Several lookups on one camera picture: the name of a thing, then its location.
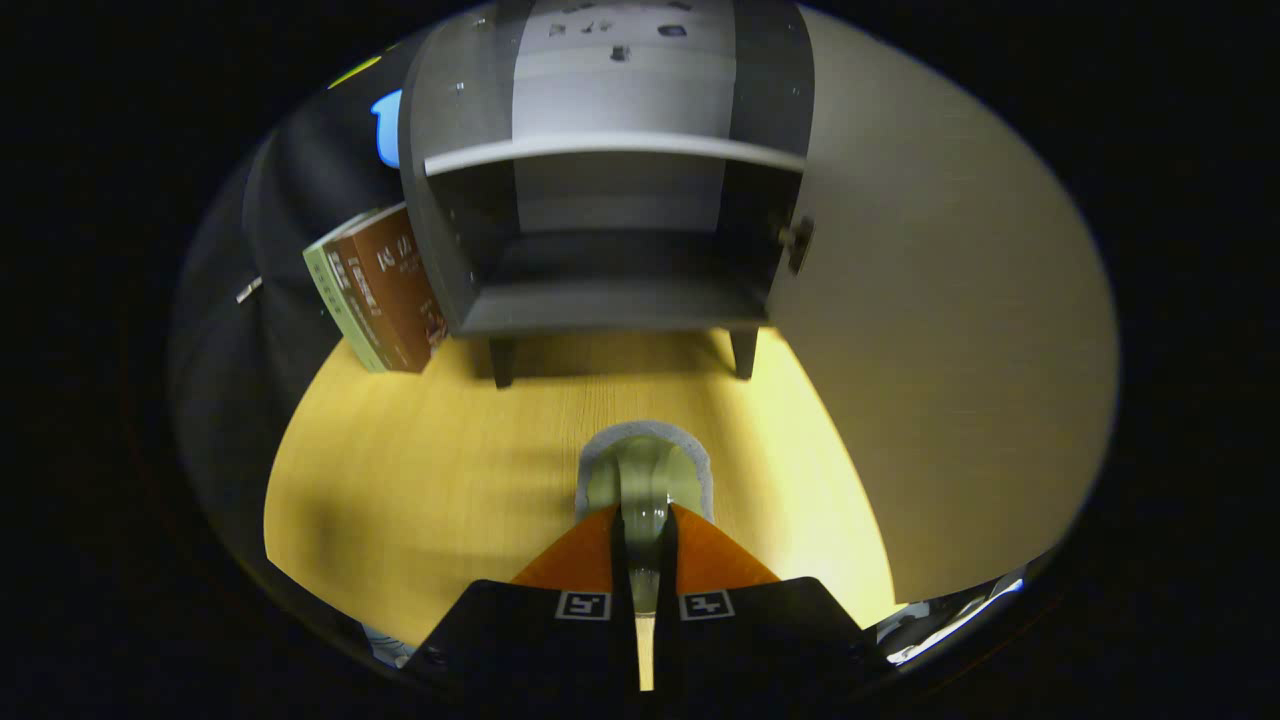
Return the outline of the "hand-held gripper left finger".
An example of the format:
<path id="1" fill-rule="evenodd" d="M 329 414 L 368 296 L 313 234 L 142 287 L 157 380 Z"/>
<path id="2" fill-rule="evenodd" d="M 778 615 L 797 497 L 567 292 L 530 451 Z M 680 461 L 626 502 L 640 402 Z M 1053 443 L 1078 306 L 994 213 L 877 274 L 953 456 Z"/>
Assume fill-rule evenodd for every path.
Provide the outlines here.
<path id="1" fill-rule="evenodd" d="M 509 582 L 475 580 L 401 670 L 447 703 L 622 703 L 639 693 L 620 506 Z"/>

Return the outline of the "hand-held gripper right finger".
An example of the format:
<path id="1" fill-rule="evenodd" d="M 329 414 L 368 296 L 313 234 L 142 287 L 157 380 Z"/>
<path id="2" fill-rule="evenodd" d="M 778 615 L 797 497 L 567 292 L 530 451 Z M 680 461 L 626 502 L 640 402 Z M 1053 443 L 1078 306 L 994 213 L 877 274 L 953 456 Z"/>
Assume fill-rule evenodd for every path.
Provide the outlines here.
<path id="1" fill-rule="evenodd" d="M 886 657 L 813 577 L 781 580 L 710 521 L 669 505 L 654 683 L 667 701 L 850 701 Z"/>

